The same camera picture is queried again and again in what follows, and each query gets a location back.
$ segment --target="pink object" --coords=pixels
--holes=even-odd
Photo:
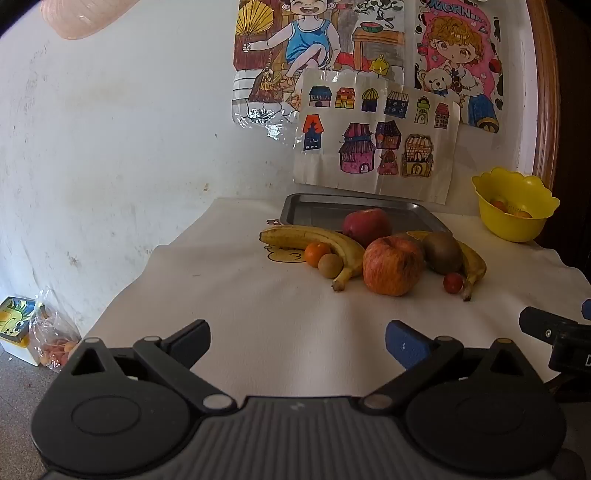
[[[43,0],[41,14],[61,38],[77,40],[102,30],[138,0]]]
[[[339,149],[340,169],[345,173],[368,173],[374,169],[375,145],[369,124],[349,124]]]

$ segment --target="banana stem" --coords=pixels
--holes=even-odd
[[[334,291],[343,291],[345,289],[345,285],[349,281],[349,279],[353,276],[353,270],[350,268],[345,267],[339,273],[339,276],[333,280],[333,290]]]

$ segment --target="baking tray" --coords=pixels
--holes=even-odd
[[[376,199],[343,195],[295,193],[285,199],[281,212],[283,225],[310,225],[340,231],[351,212],[381,208],[392,222],[392,233],[424,230],[449,232],[425,207],[404,199]]]

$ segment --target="table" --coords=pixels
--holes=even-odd
[[[378,33],[366,32],[363,28],[357,27],[353,32],[353,67],[361,70],[361,59],[363,58],[364,42],[385,43],[388,45],[404,45],[404,32],[394,30],[382,30]]]
[[[215,200],[170,245],[156,247],[144,272],[107,307],[89,332],[109,347],[143,336],[167,337],[194,319],[212,330],[209,352],[191,369],[238,401],[256,395],[364,395],[402,373],[384,348],[398,319],[433,338],[451,335],[489,347],[509,337],[543,380],[551,347],[522,334],[528,305],[582,320],[591,286],[557,254],[506,242],[477,217],[438,214],[488,263],[471,302],[444,292],[427,272],[407,296],[371,293],[358,278],[344,292],[306,264],[267,259],[258,240],[282,201]]]

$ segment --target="banana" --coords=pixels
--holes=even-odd
[[[407,232],[413,238],[423,241],[429,232],[414,231]],[[466,281],[464,282],[464,289],[462,290],[462,299],[470,301],[472,299],[472,290],[474,285],[479,282],[486,274],[486,262],[473,249],[458,240],[456,242],[462,249],[462,268]]]
[[[267,245],[304,250],[312,242],[329,244],[343,260],[343,270],[333,280],[333,290],[342,291],[350,278],[363,273],[365,248],[341,233],[314,226],[279,225],[263,230],[259,240]]]

